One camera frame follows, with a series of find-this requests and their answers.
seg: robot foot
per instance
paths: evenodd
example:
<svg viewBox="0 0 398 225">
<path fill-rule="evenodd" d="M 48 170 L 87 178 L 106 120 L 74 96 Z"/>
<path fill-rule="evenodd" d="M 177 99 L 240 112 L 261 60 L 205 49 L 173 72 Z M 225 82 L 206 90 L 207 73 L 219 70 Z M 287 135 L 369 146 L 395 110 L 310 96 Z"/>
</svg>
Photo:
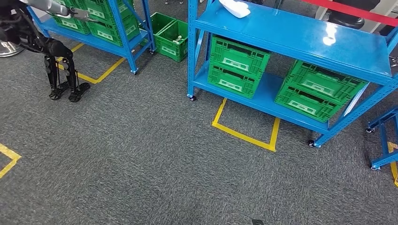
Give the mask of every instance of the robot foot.
<svg viewBox="0 0 398 225">
<path fill-rule="evenodd" d="M 79 86 L 79 90 L 76 92 L 72 92 L 69 96 L 69 101 L 78 102 L 82 98 L 83 93 L 90 88 L 89 83 L 82 83 Z"/>
<path fill-rule="evenodd" d="M 68 85 L 67 81 L 61 83 L 58 88 L 51 91 L 51 94 L 49 95 L 50 99 L 54 100 L 54 101 L 60 99 L 62 96 L 62 93 L 64 91 L 66 91 L 66 89 L 68 89 L 68 88 L 69 88 L 69 85 Z"/>
</svg>

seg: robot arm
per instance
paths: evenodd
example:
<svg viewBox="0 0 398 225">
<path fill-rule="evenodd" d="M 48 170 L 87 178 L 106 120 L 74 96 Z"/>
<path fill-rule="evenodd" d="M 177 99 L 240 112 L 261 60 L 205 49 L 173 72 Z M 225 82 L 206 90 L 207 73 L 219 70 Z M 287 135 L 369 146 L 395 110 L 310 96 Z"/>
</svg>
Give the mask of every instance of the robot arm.
<svg viewBox="0 0 398 225">
<path fill-rule="evenodd" d="M 71 14 L 70 9 L 64 5 L 61 5 L 53 0 L 19 0 L 26 5 L 40 9 L 53 14 L 59 14 L 62 16 L 68 16 Z"/>
<path fill-rule="evenodd" d="M 76 18 L 84 22 L 96 22 L 96 20 L 90 19 L 89 13 L 86 10 L 79 8 L 69 8 L 59 4 L 53 0 L 19 0 L 26 5 L 40 9 L 42 11 L 49 12 L 51 14 L 57 14 L 65 18 Z"/>
</svg>

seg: humanoid robot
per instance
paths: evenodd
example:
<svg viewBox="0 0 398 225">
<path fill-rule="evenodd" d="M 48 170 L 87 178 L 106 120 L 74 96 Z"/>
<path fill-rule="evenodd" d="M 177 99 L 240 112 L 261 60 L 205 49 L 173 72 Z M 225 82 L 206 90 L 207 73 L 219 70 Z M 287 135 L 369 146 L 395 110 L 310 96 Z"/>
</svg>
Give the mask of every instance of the humanoid robot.
<svg viewBox="0 0 398 225">
<path fill-rule="evenodd" d="M 81 9 L 68 8 L 52 0 L 0 0 L 0 40 L 44 54 L 44 64 L 51 86 L 49 97 L 58 100 L 62 93 L 70 88 L 69 101 L 78 102 L 90 85 L 86 82 L 79 84 L 72 51 L 62 42 L 45 37 L 37 30 L 28 12 L 28 6 L 86 22 L 91 21 L 88 13 Z M 67 73 L 66 82 L 60 83 L 58 61 L 55 57 L 63 57 L 62 62 Z"/>
</svg>

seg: white object on shelf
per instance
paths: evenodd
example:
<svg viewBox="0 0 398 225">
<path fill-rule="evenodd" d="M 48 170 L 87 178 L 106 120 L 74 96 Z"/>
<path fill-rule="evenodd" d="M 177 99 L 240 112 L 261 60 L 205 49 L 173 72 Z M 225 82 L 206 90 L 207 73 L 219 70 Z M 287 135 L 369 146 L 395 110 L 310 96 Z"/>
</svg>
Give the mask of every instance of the white object on shelf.
<svg viewBox="0 0 398 225">
<path fill-rule="evenodd" d="M 250 14 L 250 10 L 248 9 L 248 5 L 241 1 L 234 0 L 219 0 L 222 6 L 226 8 L 232 15 L 237 18 L 243 18 Z"/>
</svg>

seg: blue shelf board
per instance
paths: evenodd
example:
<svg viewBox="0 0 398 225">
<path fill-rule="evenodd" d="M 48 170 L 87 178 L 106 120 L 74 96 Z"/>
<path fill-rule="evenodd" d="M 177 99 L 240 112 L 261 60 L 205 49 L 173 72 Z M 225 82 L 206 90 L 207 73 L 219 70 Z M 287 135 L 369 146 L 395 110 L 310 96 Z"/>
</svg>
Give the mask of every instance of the blue shelf board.
<svg viewBox="0 0 398 225">
<path fill-rule="evenodd" d="M 100 38 L 94 37 L 92 34 L 84 35 L 78 32 L 74 32 L 72 30 L 68 30 L 66 28 L 60 27 L 55 23 L 53 18 L 49 18 L 46 21 L 42 22 L 41 27 L 45 30 L 54 32 L 56 34 L 65 36 L 67 38 L 79 41 L 81 43 L 90 45 L 94 48 L 98 48 L 104 50 L 109 53 L 113 53 L 115 55 L 119 55 L 121 57 L 126 57 L 128 53 L 123 47 L 119 47 L 107 41 L 104 41 Z M 140 34 L 134 37 L 129 41 L 129 49 L 134 49 L 145 37 L 147 36 L 147 32 L 145 30 L 140 30 Z"/>
<path fill-rule="evenodd" d="M 392 80 L 383 36 L 246 3 L 251 13 L 239 19 L 216 0 L 194 26 L 378 84 Z"/>
<path fill-rule="evenodd" d="M 282 78 L 276 75 L 264 73 L 254 97 L 252 99 L 248 99 L 209 84 L 207 82 L 208 67 L 209 62 L 206 61 L 193 81 L 193 85 L 195 87 L 226 97 L 232 101 L 244 104 L 248 107 L 260 110 L 264 113 L 268 113 L 318 133 L 326 134 L 328 132 L 328 122 L 319 122 L 274 102 L 282 85 Z"/>
</svg>

